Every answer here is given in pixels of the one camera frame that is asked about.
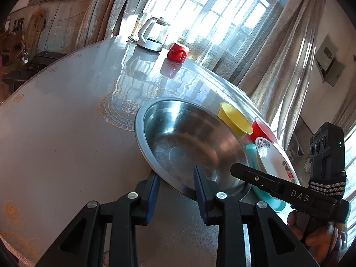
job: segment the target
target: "kettle lid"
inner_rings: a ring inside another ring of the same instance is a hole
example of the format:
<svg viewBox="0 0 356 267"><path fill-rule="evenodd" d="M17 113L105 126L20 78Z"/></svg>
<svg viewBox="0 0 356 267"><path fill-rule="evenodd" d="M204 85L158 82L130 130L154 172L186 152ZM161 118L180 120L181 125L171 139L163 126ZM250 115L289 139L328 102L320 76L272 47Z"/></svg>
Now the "kettle lid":
<svg viewBox="0 0 356 267"><path fill-rule="evenodd" d="M170 22L166 21L163 17L157 18L157 17L151 16L151 19L156 19L158 24L161 24L163 26L170 26Z"/></svg>

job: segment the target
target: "round table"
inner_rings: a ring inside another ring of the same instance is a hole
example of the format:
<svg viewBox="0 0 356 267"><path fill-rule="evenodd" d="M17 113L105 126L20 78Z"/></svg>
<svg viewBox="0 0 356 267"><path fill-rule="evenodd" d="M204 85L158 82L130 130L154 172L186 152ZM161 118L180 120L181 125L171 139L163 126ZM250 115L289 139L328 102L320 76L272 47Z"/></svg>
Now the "round table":
<svg viewBox="0 0 356 267"><path fill-rule="evenodd" d="M215 114L227 101L250 121L261 117L237 87L166 54L116 36L56 61L1 105L0 234L30 266L88 201L116 201L147 178L133 127L147 100L180 97ZM136 237L140 266L215 266L218 227L164 182Z"/></svg>

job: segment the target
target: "human hand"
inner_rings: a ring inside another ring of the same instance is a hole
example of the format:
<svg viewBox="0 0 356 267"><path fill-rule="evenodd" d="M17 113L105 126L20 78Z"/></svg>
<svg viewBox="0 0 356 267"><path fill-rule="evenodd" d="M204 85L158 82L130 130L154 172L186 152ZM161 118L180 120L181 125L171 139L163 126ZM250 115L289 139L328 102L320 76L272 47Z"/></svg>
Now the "human hand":
<svg viewBox="0 0 356 267"><path fill-rule="evenodd" d="M297 212L292 211L288 215L287 224L298 240L301 240L303 238L303 232L296 226L296 220ZM323 267L333 267L337 265L341 253L341 244L342 241L338 229L331 223L327 223L325 226L316 229L305 239L305 245L310 247L309 252L319 264L324 262L329 251L332 250Z"/></svg>

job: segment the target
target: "blue gripper pad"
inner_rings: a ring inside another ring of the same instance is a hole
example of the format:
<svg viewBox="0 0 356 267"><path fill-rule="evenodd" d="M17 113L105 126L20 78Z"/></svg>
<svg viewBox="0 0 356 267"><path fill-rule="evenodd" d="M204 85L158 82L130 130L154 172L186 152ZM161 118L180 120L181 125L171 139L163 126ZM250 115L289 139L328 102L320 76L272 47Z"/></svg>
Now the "blue gripper pad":
<svg viewBox="0 0 356 267"><path fill-rule="evenodd" d="M206 224L208 221L208 212L206 208L206 196L204 194L204 189L202 186L202 180L200 178L199 172L198 172L198 166L194 167L194 187L195 187L195 193L196 193L196 199L198 201L199 205L199 211L200 211L200 216L204 223Z"/></svg>
<svg viewBox="0 0 356 267"><path fill-rule="evenodd" d="M147 200L147 215L146 215L147 224L149 224L152 218L154 217L154 210L156 208L158 190L160 189L160 182L161 182L160 177L158 175L155 175L153 178L151 191Z"/></svg>

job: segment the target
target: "kettle handle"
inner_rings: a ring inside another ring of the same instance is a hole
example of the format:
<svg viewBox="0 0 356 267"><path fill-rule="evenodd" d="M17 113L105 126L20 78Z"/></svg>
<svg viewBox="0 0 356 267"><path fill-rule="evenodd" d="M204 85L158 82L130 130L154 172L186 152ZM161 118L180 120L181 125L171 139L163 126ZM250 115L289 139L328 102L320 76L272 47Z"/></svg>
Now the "kettle handle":
<svg viewBox="0 0 356 267"><path fill-rule="evenodd" d="M150 31L155 23L156 23L156 20L153 20L150 18L146 21L146 23L138 31L138 38L140 40L142 40L143 43L147 42L148 35L150 34Z"/></svg>

